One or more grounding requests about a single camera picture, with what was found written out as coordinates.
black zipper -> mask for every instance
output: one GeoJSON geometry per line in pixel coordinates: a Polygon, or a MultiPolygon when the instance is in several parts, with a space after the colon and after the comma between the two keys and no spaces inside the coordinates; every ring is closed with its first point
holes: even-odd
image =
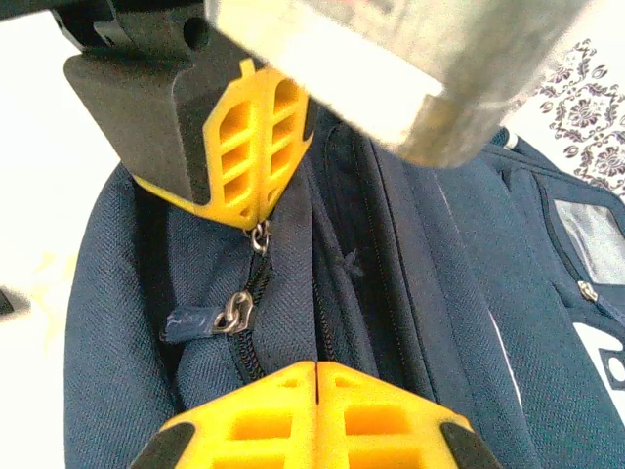
{"type": "Polygon", "coordinates": [[[552,221],[551,208],[549,206],[549,197],[547,196],[547,190],[545,189],[545,186],[543,185],[540,178],[536,174],[533,174],[533,176],[534,181],[536,181],[536,186],[538,187],[538,192],[540,193],[540,204],[543,210],[543,217],[545,218],[547,234],[549,235],[549,238],[551,239],[552,244],[556,249],[556,252],[558,252],[558,255],[562,259],[564,267],[568,270],[568,273],[573,277],[575,281],[582,281],[584,280],[584,278],[579,274],[579,271],[573,265],[572,261],[568,257],[568,254],[566,254],[566,251],[564,251],[560,240],[558,239],[556,228],[554,227],[554,222],[552,221]]]}
{"type": "MultiPolygon", "coordinates": [[[[269,253],[265,256],[254,254],[250,264],[250,277],[245,284],[244,290],[252,295],[254,307],[258,307],[263,299],[267,285],[271,279],[271,259],[269,253]]],[[[240,364],[239,371],[245,382],[252,382],[266,376],[258,358],[252,330],[246,329],[233,336],[229,336],[230,351],[236,355],[240,364]]]]}
{"type": "Polygon", "coordinates": [[[366,214],[368,230],[371,235],[371,239],[373,240],[373,249],[375,252],[376,258],[376,266],[377,266],[377,274],[380,276],[382,280],[382,286],[384,289],[384,299],[387,305],[387,311],[389,312],[389,320],[391,323],[391,330],[393,331],[393,336],[396,344],[396,350],[399,355],[399,364],[401,366],[401,376],[402,379],[405,380],[406,376],[406,360],[403,353],[403,348],[401,347],[401,340],[399,338],[399,329],[397,328],[396,318],[393,307],[393,303],[391,301],[391,295],[389,293],[389,288],[387,286],[388,280],[386,279],[386,275],[384,273],[384,268],[382,264],[382,256],[380,255],[380,247],[378,245],[378,236],[375,233],[375,226],[373,224],[373,217],[371,216],[371,207],[369,206],[369,195],[367,194],[366,187],[364,185],[364,180],[362,178],[362,174],[360,172],[359,158],[358,154],[354,147],[354,140],[352,140],[352,153],[354,155],[354,169],[358,178],[358,183],[360,185],[360,193],[362,194],[362,201],[364,202],[364,211],[366,214]]]}
{"type": "Polygon", "coordinates": [[[332,332],[328,316],[323,303],[323,298],[319,293],[314,276],[312,276],[312,300],[314,301],[314,320],[316,335],[316,347],[318,358],[321,361],[336,361],[336,351],[334,350],[334,341],[332,340],[332,332]]]}

zipper pull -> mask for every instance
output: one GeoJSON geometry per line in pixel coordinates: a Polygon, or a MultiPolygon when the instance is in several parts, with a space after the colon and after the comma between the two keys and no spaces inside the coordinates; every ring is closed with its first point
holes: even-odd
{"type": "Polygon", "coordinates": [[[254,301],[247,291],[234,293],[213,322],[212,334],[234,335],[253,325],[254,301]]]}
{"type": "Polygon", "coordinates": [[[577,286],[579,286],[579,291],[585,300],[592,301],[593,303],[599,301],[599,295],[589,282],[580,280],[577,282],[577,286]]]}
{"type": "Polygon", "coordinates": [[[593,288],[593,285],[587,281],[578,281],[577,285],[579,285],[579,291],[585,299],[595,303],[599,311],[621,324],[621,326],[625,327],[625,313],[614,307],[605,298],[600,297],[597,291],[595,291],[595,288],[593,288]]]}
{"type": "Polygon", "coordinates": [[[260,222],[249,234],[254,252],[265,256],[270,247],[270,221],[264,220],[260,222]]]}

backpack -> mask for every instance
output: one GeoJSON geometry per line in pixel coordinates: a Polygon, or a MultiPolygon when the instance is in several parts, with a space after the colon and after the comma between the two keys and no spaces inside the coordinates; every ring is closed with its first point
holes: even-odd
{"type": "Polygon", "coordinates": [[[67,467],[127,466],[172,416],[299,361],[449,407],[507,468],[625,467],[625,207],[509,140],[418,168],[324,110],[269,237],[119,166],[70,297],[67,467]],[[248,327],[198,326],[244,292],[248,327]]]}

white surface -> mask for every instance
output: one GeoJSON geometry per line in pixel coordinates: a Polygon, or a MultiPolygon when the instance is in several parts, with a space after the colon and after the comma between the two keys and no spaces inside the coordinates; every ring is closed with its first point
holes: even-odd
{"type": "Polygon", "coordinates": [[[595,365],[595,368],[597,369],[597,373],[602,378],[605,389],[612,399],[614,407],[616,407],[616,411],[623,421],[623,425],[625,425],[625,391],[616,391],[611,388],[611,386],[609,385],[609,381],[607,380],[607,375],[605,374],[604,364],[602,363],[602,356],[599,353],[599,348],[620,352],[621,350],[623,350],[623,344],[621,344],[618,339],[601,330],[595,329],[590,325],[577,322],[576,324],[574,324],[574,326],[577,334],[579,335],[579,338],[584,344],[584,347],[586,347],[588,355],[590,356],[593,364],[595,365]]]}
{"type": "Polygon", "coordinates": [[[0,467],[63,467],[63,326],[73,257],[116,155],[63,76],[48,13],[0,23],[0,467]]]}

